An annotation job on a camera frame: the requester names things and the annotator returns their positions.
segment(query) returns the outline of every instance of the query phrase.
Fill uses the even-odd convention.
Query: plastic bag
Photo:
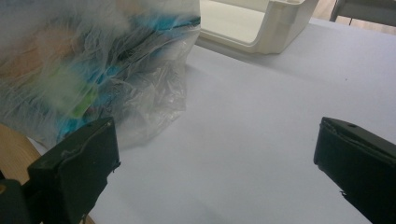
[[[0,122],[51,148],[112,116],[119,144],[185,110],[199,0],[0,2]]]

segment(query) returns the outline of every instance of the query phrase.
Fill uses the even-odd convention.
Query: crumpled plastic
[[[199,0],[0,2],[0,122],[51,148],[113,117],[119,145],[185,110]]]

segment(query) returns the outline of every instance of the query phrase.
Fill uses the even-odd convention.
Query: white box
[[[318,0],[200,0],[201,37],[254,53],[280,53]]]

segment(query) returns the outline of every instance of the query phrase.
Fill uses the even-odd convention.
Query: white table
[[[279,55],[197,44],[187,111],[120,149],[96,223],[369,223],[313,157],[322,117],[396,143],[396,36],[311,20]]]

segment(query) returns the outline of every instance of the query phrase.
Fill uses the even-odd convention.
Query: wooden surface
[[[26,183],[29,180],[26,169],[39,157],[40,154],[24,135],[0,124],[0,170],[5,178]],[[90,217],[85,223],[94,224]]]
[[[328,21],[332,15],[332,9],[334,8],[335,1],[336,0],[319,0],[312,17]],[[350,18],[339,16],[335,22],[348,25]],[[396,35],[396,27],[393,26],[360,20],[352,20],[350,25],[359,27],[361,29],[374,30],[385,34]]]

